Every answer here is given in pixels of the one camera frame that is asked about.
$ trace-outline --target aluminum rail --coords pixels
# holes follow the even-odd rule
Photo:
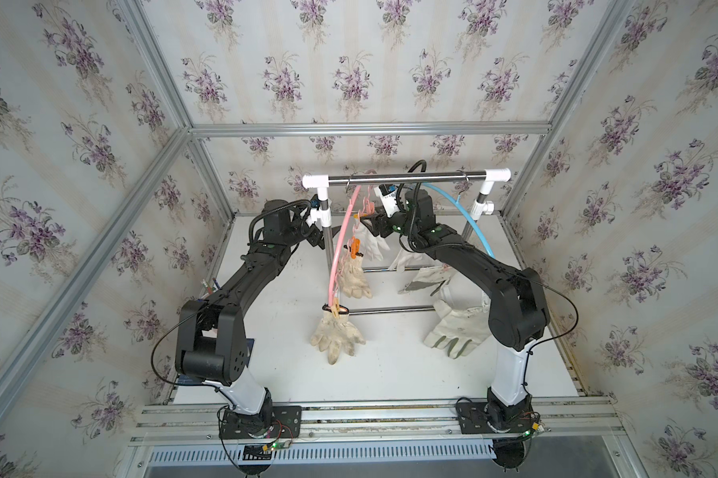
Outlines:
[[[382,123],[271,123],[196,125],[198,138],[244,136],[368,136],[368,135],[546,135],[547,121],[420,121]]]

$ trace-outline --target white glove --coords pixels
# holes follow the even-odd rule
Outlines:
[[[457,269],[446,264],[434,265],[433,267],[423,267],[417,271],[415,278],[413,278],[411,282],[404,287],[404,290],[399,291],[399,293],[407,294],[411,291],[419,291],[420,289],[437,285],[438,287],[433,292],[430,292],[430,295],[432,296],[443,286],[449,284],[449,281],[452,280],[452,277],[454,277],[455,274],[457,274]]]
[[[337,284],[340,285],[340,290],[348,297],[361,299],[364,295],[371,299],[370,283],[364,278],[361,263],[362,256],[357,255],[355,259],[352,259],[350,255],[347,255],[345,263],[340,269],[340,274],[337,276]]]
[[[409,263],[413,263],[414,261],[419,261],[424,257],[424,253],[407,253],[404,248],[402,248],[402,250],[399,251],[399,255],[396,256],[396,259],[393,259],[393,263],[389,269],[395,269],[396,272],[404,272],[404,267],[406,265],[409,265]]]
[[[319,347],[320,352],[329,349],[327,361],[335,365],[341,347],[348,355],[354,356],[354,343],[364,344],[366,341],[359,329],[348,321],[348,314],[339,313],[336,319],[331,311],[324,311],[321,322],[311,336],[311,345]]]
[[[388,247],[388,244],[385,242],[385,239],[383,239],[379,235],[375,237],[374,235],[372,235],[370,230],[366,228],[366,225],[362,224],[361,221],[357,222],[359,223],[359,225],[356,227],[354,237],[357,238],[361,243],[359,245],[360,251],[370,261],[382,261],[383,252],[381,252],[380,250],[382,249],[384,251],[390,251],[391,248]]]
[[[445,350],[450,359],[468,355],[492,334],[488,307],[455,311],[441,300],[433,302],[433,307],[441,321],[423,343],[430,348]]]

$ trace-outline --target wire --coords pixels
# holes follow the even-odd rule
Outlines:
[[[292,208],[292,207],[294,207],[294,206],[305,206],[305,207],[307,207],[307,209],[308,209],[308,214],[311,214],[311,201],[309,201],[309,200],[307,200],[307,199],[295,200],[295,201],[292,201],[291,203],[287,203],[287,204],[283,204],[283,205],[281,205],[281,206],[279,206],[279,207],[275,207],[275,208],[272,209],[272,210],[263,211],[263,212],[260,213],[259,215],[256,215],[256,216],[252,219],[252,221],[250,221],[250,226],[249,226],[249,228],[248,228],[248,230],[247,230],[247,235],[248,235],[248,239],[249,239],[249,241],[250,241],[250,244],[253,243],[252,233],[253,233],[253,231],[255,231],[256,224],[258,223],[259,220],[263,219],[264,217],[267,217],[268,215],[272,215],[272,214],[276,214],[276,213],[279,213],[279,212],[284,211],[284,210],[288,210],[288,209],[290,209],[290,208]]]
[[[155,346],[152,347],[152,355],[149,357],[149,362],[150,362],[150,364],[152,365],[152,372],[154,372],[154,374],[157,376],[157,378],[159,378],[160,380],[162,380],[162,381],[165,382],[165,383],[169,383],[170,385],[177,386],[177,387],[200,387],[200,386],[202,386],[202,387],[213,387],[213,388],[217,388],[216,386],[212,386],[212,385],[207,384],[207,383],[176,383],[176,382],[171,382],[171,381],[168,380],[167,378],[161,376],[161,375],[159,374],[159,372],[157,372],[157,367],[155,367],[155,352],[157,351],[157,346],[160,344],[160,342],[162,342],[162,341],[168,336],[169,333],[171,333],[173,330],[178,329],[178,328],[181,326],[182,323],[184,323],[184,322],[186,322],[187,320],[191,319],[192,317],[194,317],[195,315],[197,315],[197,314],[200,313],[201,311],[204,311],[206,308],[209,308],[209,307],[211,307],[211,306],[217,304],[218,302],[220,302],[220,301],[221,301],[222,299],[224,299],[225,297],[226,297],[226,296],[221,295],[221,296],[220,296],[215,302],[213,302],[212,304],[207,304],[207,305],[205,305],[204,307],[201,307],[197,312],[192,313],[192,315],[190,315],[189,317],[186,317],[184,320],[181,320],[180,322],[176,323],[173,327],[171,327],[170,330],[168,330],[167,332],[163,333],[162,337],[160,337],[160,339],[155,343]]]
[[[481,244],[483,244],[483,248],[487,251],[487,254],[494,257],[494,251],[492,251],[492,248],[491,248],[491,246],[489,246],[489,242],[487,241],[487,238],[481,232],[481,228],[478,227],[478,225],[476,225],[476,221],[472,217],[470,217],[469,213],[465,210],[464,207],[462,207],[462,204],[457,202],[452,196],[450,196],[446,191],[442,190],[439,187],[436,187],[430,183],[423,183],[422,185],[425,187],[428,187],[429,189],[436,191],[441,196],[443,196],[447,200],[449,200],[449,202],[451,202],[453,205],[455,205],[458,208],[458,210],[460,211],[460,213],[465,216],[465,219],[468,220],[468,223],[470,224],[470,226],[473,227],[473,232],[476,233],[476,235],[478,236],[478,239],[481,240]]]
[[[421,159],[414,163],[407,172],[415,172],[415,169],[417,169],[418,166],[421,166],[420,170],[424,173],[428,169],[428,162],[425,159]],[[402,189],[404,189],[404,183],[399,184],[399,188],[396,189],[396,206],[399,208],[400,211],[406,211],[406,208],[402,203]]]

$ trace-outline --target white pipe connector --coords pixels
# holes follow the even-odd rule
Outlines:
[[[470,208],[470,218],[474,221],[478,221],[478,218],[481,216],[481,214],[491,214],[494,212],[494,203],[491,201],[487,201],[486,203],[479,203],[478,201],[473,201],[473,207]]]

